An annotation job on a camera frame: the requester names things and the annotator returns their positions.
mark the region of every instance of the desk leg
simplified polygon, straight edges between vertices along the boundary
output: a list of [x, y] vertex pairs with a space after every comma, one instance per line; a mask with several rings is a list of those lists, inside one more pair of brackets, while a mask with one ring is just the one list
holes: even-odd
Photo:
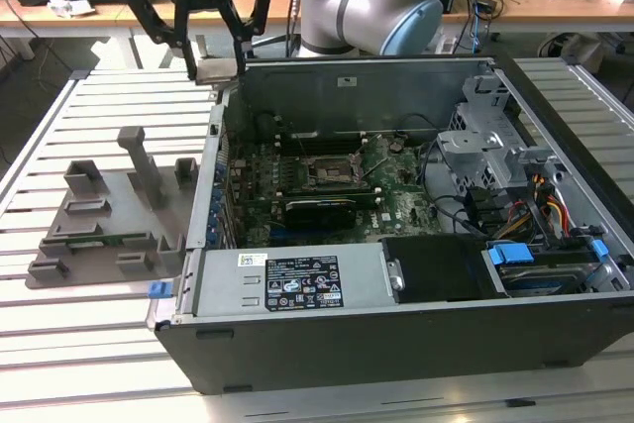
[[36, 57], [36, 54], [31, 50], [31, 39], [7, 39], [7, 42], [13, 50], [20, 54], [22, 59], [29, 60]]
[[126, 37], [116, 37], [116, 40], [119, 44], [119, 50], [121, 50], [121, 56], [123, 57], [126, 68], [143, 69], [143, 63], [141, 62], [139, 50], [137, 49], [137, 44], [135, 43], [135, 38], [132, 33]]

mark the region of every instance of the blue plastic clip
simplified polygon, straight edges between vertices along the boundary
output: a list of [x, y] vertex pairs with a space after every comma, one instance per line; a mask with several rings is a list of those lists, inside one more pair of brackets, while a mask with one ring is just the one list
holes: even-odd
[[610, 256], [610, 250], [607, 248], [603, 240], [592, 240], [590, 243], [592, 250], [596, 253], [598, 260], [602, 263], [607, 262], [607, 258]]
[[494, 265], [531, 263], [535, 261], [525, 243], [500, 243], [488, 251]]
[[149, 299], [167, 299], [172, 297], [173, 283], [164, 281], [154, 281], [150, 284], [148, 291]]

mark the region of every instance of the metal slat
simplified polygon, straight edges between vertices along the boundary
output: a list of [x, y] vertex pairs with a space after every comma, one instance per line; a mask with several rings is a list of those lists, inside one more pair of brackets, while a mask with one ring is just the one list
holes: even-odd
[[54, 208], [56, 210], [65, 195], [65, 191], [17, 193], [7, 210], [36, 210], [39, 208]]
[[[528, 120], [525, 124], [528, 132], [535, 138], [541, 137], [541, 133]], [[630, 128], [624, 123], [580, 123], [569, 124], [571, 130], [583, 141], [583, 138], [590, 136], [619, 136], [627, 135]]]
[[634, 137], [632, 136], [585, 136], [581, 138], [581, 142], [592, 151], [634, 148]]
[[602, 165], [634, 166], [634, 149], [591, 149], [592, 155]]
[[587, 86], [583, 83], [580, 83], [578, 79], [556, 79], [550, 78], [549, 80], [539, 80], [533, 81], [535, 86], [537, 86], [541, 91], [579, 91], [586, 92], [589, 91]]
[[119, 329], [114, 331], [84, 331], [57, 334], [33, 334], [30, 336], [3, 337], [0, 339], [0, 355], [6, 352], [75, 348], [81, 346], [106, 346], [139, 342], [156, 342], [149, 329]]
[[571, 71], [562, 69], [562, 70], [551, 70], [544, 71], [543, 69], [534, 71], [534, 70], [526, 70], [524, 71], [528, 79], [533, 82], [536, 81], [561, 81], [567, 79], [577, 80], [577, 76]]
[[111, 116], [106, 118], [68, 118], [57, 124], [58, 131], [73, 129], [106, 129], [122, 128], [124, 126], [188, 126], [207, 124], [209, 115], [204, 113], [190, 113], [178, 115], [149, 115], [149, 116]]
[[128, 83], [166, 83], [166, 82], [190, 82], [184, 72], [156, 74], [146, 73], [145, 70], [139, 74], [91, 74], [82, 81], [81, 84], [128, 84]]
[[[0, 337], [144, 327], [149, 304], [148, 299], [125, 299], [6, 307], [2, 309]], [[6, 380], [0, 378], [0, 384]]]
[[0, 280], [2, 279], [24, 279], [29, 275], [28, 264], [14, 264], [12, 266], [0, 267]]
[[139, 114], [183, 114], [208, 113], [212, 106], [205, 103], [148, 104], [144, 108], [134, 108], [132, 104], [117, 106], [73, 106], [64, 113], [64, 118], [90, 118], [103, 116], [126, 116]]
[[178, 93], [135, 94], [119, 93], [76, 96], [69, 102], [70, 106], [98, 106], [100, 104], [157, 104], [184, 103], [189, 101], [208, 102], [210, 91], [181, 91]]
[[[110, 94], [112, 93], [113, 85], [112, 84], [87, 84], [80, 83], [79, 84], [79, 96], [88, 96], [88, 95], [100, 95], [100, 94]], [[197, 86], [192, 81], [179, 81], [179, 82], [167, 82], [167, 83], [157, 83], [157, 82], [141, 82], [141, 83], [119, 83], [117, 84], [117, 91], [119, 94], [155, 94], [155, 93], [173, 93], [173, 92], [181, 92], [181, 91], [200, 91], [207, 90], [211, 91], [211, 86]]]
[[[207, 134], [207, 125], [204, 126], [174, 126], [152, 127], [146, 130], [146, 141], [158, 139], [200, 139]], [[119, 129], [94, 129], [91, 131], [55, 131], [47, 141], [47, 144], [76, 144], [94, 143], [104, 141], [116, 141]]]
[[88, 75], [89, 78], [93, 76], [130, 76], [133, 74], [172, 74], [182, 73], [187, 74], [184, 68], [144, 68], [144, 69], [93, 69]]
[[557, 111], [604, 111], [605, 104], [599, 100], [588, 99], [580, 101], [551, 101]]
[[20, 182], [20, 191], [66, 190], [63, 174], [28, 175]]
[[125, 359], [167, 358], [168, 354], [160, 342], [109, 344], [108, 346], [81, 346], [72, 348], [37, 349], [0, 353], [0, 370], [59, 366], [98, 361], [122, 361]]
[[542, 94], [548, 101], [583, 101], [586, 99], [596, 99], [596, 95], [590, 90], [576, 91], [543, 91]]
[[3, 267], [14, 266], [16, 264], [30, 263], [36, 258], [37, 254], [29, 253], [25, 255], [0, 255], [0, 269]]
[[[204, 139], [183, 139], [171, 141], [147, 141], [144, 149], [148, 154], [195, 154], [201, 153]], [[124, 156], [128, 152], [115, 142], [91, 143], [78, 147], [76, 144], [60, 144], [46, 146], [40, 153], [40, 159], [71, 158], [77, 156]]]
[[12, 402], [188, 390], [191, 383], [171, 360], [7, 370], [0, 379], [0, 405]]
[[[156, 154], [154, 155], [155, 163], [158, 167], [173, 166], [177, 159], [195, 158], [200, 162], [202, 154]], [[33, 173], [54, 173], [66, 172], [68, 166], [73, 160], [81, 160], [82, 157], [74, 157], [68, 159], [42, 159], [37, 160], [31, 167]], [[106, 157], [95, 158], [95, 164], [102, 170], [132, 170], [132, 161], [127, 157]]]
[[0, 234], [0, 253], [37, 252], [40, 240], [47, 235], [43, 232], [16, 232]]
[[605, 165], [603, 168], [614, 180], [634, 180], [634, 167], [623, 167], [621, 165]]
[[136, 299], [148, 295], [150, 281], [29, 289], [24, 281], [0, 281], [0, 307], [26, 304]]
[[0, 230], [48, 229], [56, 214], [55, 210], [5, 213], [0, 217]]

